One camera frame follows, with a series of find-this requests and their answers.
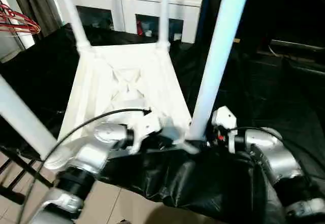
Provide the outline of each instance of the white wall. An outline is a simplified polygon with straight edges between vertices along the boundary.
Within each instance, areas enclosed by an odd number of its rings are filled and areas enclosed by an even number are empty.
[[[4,4],[8,5],[11,9],[21,12],[16,0],[1,0]],[[8,61],[12,59],[16,54],[21,51],[21,47],[17,43],[15,37],[9,37],[12,35],[9,32],[0,32],[0,61]],[[27,49],[34,44],[34,40],[31,35],[25,35],[20,37],[20,41]]]
[[[21,49],[18,46],[14,37],[7,37],[11,35],[8,32],[0,32],[0,61],[8,60],[11,56],[17,54]]]

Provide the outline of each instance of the black metal chair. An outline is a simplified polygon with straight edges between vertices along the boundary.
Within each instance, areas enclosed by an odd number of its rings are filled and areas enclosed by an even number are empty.
[[[0,148],[0,151],[8,157],[5,163],[0,167],[0,174],[2,174],[12,163],[16,163],[23,170],[11,181],[8,187],[4,187],[2,183],[0,183],[0,195],[3,197],[17,203],[18,205],[22,205],[25,200],[25,195],[22,193],[17,193],[13,189],[18,184],[18,182],[23,178],[26,173],[30,173],[32,176],[35,175],[36,171],[33,168],[33,165],[37,162],[35,159],[31,159],[29,163],[23,161],[17,154],[10,152],[6,149]],[[37,180],[46,185],[47,187],[52,187],[53,183],[48,181],[41,174],[37,175]]]

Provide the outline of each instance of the curtain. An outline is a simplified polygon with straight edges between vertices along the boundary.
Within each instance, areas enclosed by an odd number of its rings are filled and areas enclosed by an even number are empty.
[[[61,27],[61,18],[54,0],[17,0],[17,3],[22,13],[41,27],[41,32],[33,35],[36,42]]]

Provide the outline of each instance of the chair leg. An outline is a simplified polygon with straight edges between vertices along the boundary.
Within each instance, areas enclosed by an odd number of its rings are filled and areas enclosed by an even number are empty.
[[[26,172],[30,173],[32,176],[35,176],[36,171],[33,169],[33,167],[29,166],[25,161],[23,161],[18,155],[1,148],[0,151],[6,155],[9,159],[14,161],[17,165],[19,165],[22,169],[24,169]],[[39,180],[41,183],[46,185],[47,187],[53,187],[53,183],[49,182],[46,178],[44,178],[41,174],[38,174],[36,177],[37,180]]]
[[[0,174],[9,166],[9,164],[12,162],[11,159],[6,160],[5,163],[0,167]]]
[[[22,205],[25,201],[25,195],[21,193],[16,193],[3,186],[0,186],[0,195],[7,198],[8,200],[17,203],[18,205]]]

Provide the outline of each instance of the black cable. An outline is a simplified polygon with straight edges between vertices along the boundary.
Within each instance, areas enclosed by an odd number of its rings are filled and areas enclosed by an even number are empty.
[[[304,148],[303,146],[297,144],[296,142],[292,141],[292,140],[288,140],[288,139],[282,139],[280,136],[276,135],[273,132],[268,131],[267,129],[264,129],[262,127],[255,127],[255,126],[238,126],[238,127],[234,127],[233,129],[229,129],[228,131],[234,131],[234,130],[258,130],[264,133],[267,133],[269,135],[272,135],[273,137],[277,138],[279,141],[286,143],[289,142],[290,144],[292,144],[293,146],[295,146],[296,148],[299,148],[301,151],[303,151],[304,153],[306,153],[315,163],[318,164],[318,166],[324,171],[325,173],[325,166],[323,165],[323,163],[317,159],[309,150],[307,150],[306,148]]]
[[[112,114],[116,114],[116,113],[121,113],[121,112],[128,112],[128,111],[142,111],[144,113],[148,112],[147,110],[144,110],[144,109],[121,109],[121,110],[115,110],[115,111],[110,111],[110,112],[106,112],[102,115],[99,115],[99,116],[96,116],[90,120],[87,120],[85,121],[84,123],[80,124],[79,126],[77,126],[76,128],[72,129],[69,133],[67,133],[61,140],[59,140],[57,142],[57,144],[53,147],[53,149],[51,149],[51,151],[48,153],[48,155],[45,157],[45,159],[42,161],[42,163],[40,164],[40,166],[38,167],[35,175],[33,176],[33,181],[32,183],[30,184],[30,187],[27,191],[27,194],[25,196],[25,201],[21,207],[21,210],[19,212],[19,215],[18,215],[18,218],[17,218],[17,223],[20,224],[21,223],[21,220],[22,220],[22,216],[24,214],[24,210],[26,208],[26,204],[27,204],[27,201],[30,197],[30,194],[31,194],[31,191],[33,190],[33,187],[34,187],[34,184],[36,182],[36,178],[37,176],[39,175],[41,169],[43,168],[44,166],[44,163],[47,161],[47,159],[53,154],[53,152],[69,137],[71,136],[75,131],[79,130],[80,128],[92,123],[93,121],[96,121],[98,119],[101,119],[105,116],[109,116],[109,115],[112,115]]]

